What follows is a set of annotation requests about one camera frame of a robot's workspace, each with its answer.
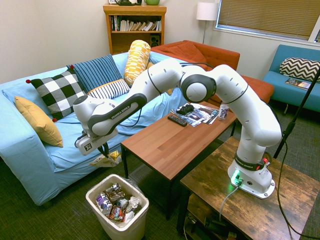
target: trash can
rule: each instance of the trash can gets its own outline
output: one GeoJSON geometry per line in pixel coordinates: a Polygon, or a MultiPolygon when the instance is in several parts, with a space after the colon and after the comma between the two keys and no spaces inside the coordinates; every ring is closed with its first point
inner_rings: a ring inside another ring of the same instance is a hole
{"type": "Polygon", "coordinates": [[[149,200],[134,186],[125,181],[122,177],[111,174],[100,183],[91,188],[85,195],[93,212],[97,216],[105,232],[112,240],[141,240],[145,235],[146,215],[149,208],[149,200]],[[97,207],[96,198],[104,190],[118,183],[124,193],[141,199],[141,210],[125,226],[118,226],[107,218],[97,207]]]}

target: carpet floor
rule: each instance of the carpet floor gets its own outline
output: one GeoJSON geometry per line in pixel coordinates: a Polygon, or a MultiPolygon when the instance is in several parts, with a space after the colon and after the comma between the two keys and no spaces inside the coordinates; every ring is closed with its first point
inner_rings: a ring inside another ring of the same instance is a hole
{"type": "MultiPolygon", "coordinates": [[[[290,106],[285,116],[285,105],[271,101],[270,105],[278,115],[283,130],[293,119],[297,107],[290,106]]],[[[320,181],[320,114],[303,109],[296,125],[287,139],[288,153],[285,163],[300,172],[320,181]]],[[[238,124],[234,136],[240,138],[241,126],[238,124]]],[[[220,140],[230,136],[229,128],[220,140]]],[[[273,156],[278,145],[267,149],[273,156]]],[[[215,144],[204,151],[195,161],[199,163],[216,148],[215,144]]],[[[278,160],[284,157],[285,146],[278,160]]],[[[134,171],[141,163],[132,155],[128,156],[128,169],[134,171]]],[[[113,168],[99,168],[63,190],[52,200],[52,206],[45,209],[36,206],[21,183],[0,160],[0,239],[1,240],[108,240],[109,236],[102,228],[96,215],[87,202],[85,195],[94,185],[110,174],[124,176],[123,164],[113,168]]],[[[183,240],[178,234],[176,224],[178,208],[174,207],[171,218],[166,220],[165,211],[152,199],[146,215],[145,240],[183,240]]],[[[303,231],[306,235],[320,235],[320,200],[310,213],[303,231]]]]}

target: wooden coffee table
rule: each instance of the wooden coffee table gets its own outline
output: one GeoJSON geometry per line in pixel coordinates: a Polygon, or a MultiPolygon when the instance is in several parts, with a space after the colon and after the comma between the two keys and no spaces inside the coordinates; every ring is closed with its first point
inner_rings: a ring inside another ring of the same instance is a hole
{"type": "MultiPolygon", "coordinates": [[[[230,137],[210,156],[181,179],[177,230],[184,232],[187,210],[202,224],[205,217],[219,215],[225,197],[235,187],[231,185],[227,170],[231,165],[239,141],[230,137]]],[[[298,240],[300,236],[288,230],[281,214],[277,189],[281,162],[273,159],[268,167],[276,183],[276,189],[266,199],[259,199],[241,189],[233,193],[225,202],[222,218],[253,240],[298,240]]],[[[320,190],[320,182],[283,165],[280,183],[280,202],[289,223],[301,233],[320,190]]],[[[218,236],[221,240],[227,237],[218,236]]]]}
{"type": "MultiPolygon", "coordinates": [[[[208,102],[200,103],[216,109],[208,102]]],[[[121,143],[125,177],[128,178],[127,152],[169,181],[166,218],[170,219],[172,186],[177,175],[237,119],[229,112],[225,121],[183,127],[164,116],[121,143]]]]}

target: wooden bookshelf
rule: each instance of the wooden bookshelf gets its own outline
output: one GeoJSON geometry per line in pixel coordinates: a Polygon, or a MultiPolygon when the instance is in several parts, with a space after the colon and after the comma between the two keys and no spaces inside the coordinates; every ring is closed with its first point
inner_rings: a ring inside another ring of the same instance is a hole
{"type": "Polygon", "coordinates": [[[127,52],[134,40],[143,40],[150,44],[151,37],[158,36],[159,44],[165,44],[165,14],[167,7],[161,5],[119,6],[117,4],[103,5],[111,54],[127,52]],[[115,31],[112,30],[111,16],[121,16],[131,21],[161,20],[160,31],[115,31]]]}

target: blue couch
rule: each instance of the blue couch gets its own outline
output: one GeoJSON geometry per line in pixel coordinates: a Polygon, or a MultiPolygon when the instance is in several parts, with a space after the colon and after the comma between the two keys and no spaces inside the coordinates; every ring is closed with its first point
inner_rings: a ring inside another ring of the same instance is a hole
{"type": "MultiPolygon", "coordinates": [[[[150,55],[150,61],[154,64],[167,58],[169,57],[156,52],[151,52],[150,55]]],[[[113,59],[123,77],[128,53],[114,55],[113,59]]],[[[20,96],[40,106],[52,118],[50,110],[38,92],[31,84],[27,84],[26,80],[53,77],[66,69],[63,67],[0,84],[0,157],[38,206],[51,200],[63,189],[96,170],[95,166],[88,163],[101,155],[98,150],[95,150],[84,156],[75,147],[75,140],[83,130],[75,113],[71,113],[55,123],[63,139],[63,147],[61,148],[42,142],[15,107],[14,97],[20,96]]],[[[126,95],[127,93],[114,98],[114,100],[119,103],[126,95]]],[[[153,99],[142,108],[141,117],[136,126],[117,127],[119,134],[108,141],[110,152],[120,150],[120,143],[123,140],[167,115],[171,109],[182,106],[186,102],[179,88],[175,88],[171,95],[163,93],[153,99]]],[[[138,116],[139,112],[125,120],[123,124],[135,123],[138,116]]]]}
{"type": "MultiPolygon", "coordinates": [[[[289,77],[280,73],[281,63],[286,58],[291,57],[320,61],[320,50],[288,45],[279,45],[273,58],[272,64],[270,66],[269,72],[265,75],[263,81],[268,82],[274,86],[274,93],[271,96],[271,99],[286,104],[300,106],[307,91],[285,83],[289,77]]],[[[320,83],[316,83],[304,105],[304,108],[320,112],[319,103],[320,83]]]]}

